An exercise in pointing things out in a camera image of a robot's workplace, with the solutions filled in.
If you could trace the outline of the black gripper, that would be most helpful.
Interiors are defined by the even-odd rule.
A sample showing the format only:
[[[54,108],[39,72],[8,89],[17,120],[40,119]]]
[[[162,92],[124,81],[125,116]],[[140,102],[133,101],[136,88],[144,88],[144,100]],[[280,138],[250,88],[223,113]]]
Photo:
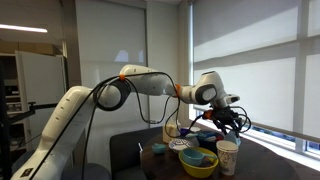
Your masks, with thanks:
[[[240,137],[241,119],[239,118],[239,114],[234,112],[230,107],[210,110],[208,117],[224,135],[227,134],[227,129],[231,129],[234,131],[236,138]]]

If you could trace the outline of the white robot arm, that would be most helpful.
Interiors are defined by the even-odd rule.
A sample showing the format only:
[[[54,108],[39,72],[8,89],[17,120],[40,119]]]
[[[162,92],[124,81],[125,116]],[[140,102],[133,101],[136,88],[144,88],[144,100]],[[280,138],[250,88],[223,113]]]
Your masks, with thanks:
[[[217,72],[202,74],[193,86],[181,86],[164,72],[126,65],[117,76],[94,88],[70,88],[44,127],[35,152],[10,180],[60,180],[65,164],[95,110],[115,111],[123,106],[131,93],[166,95],[186,104],[209,104],[211,109],[203,114],[204,118],[212,120],[222,132],[241,131],[240,115],[230,107],[239,97],[225,92]]]

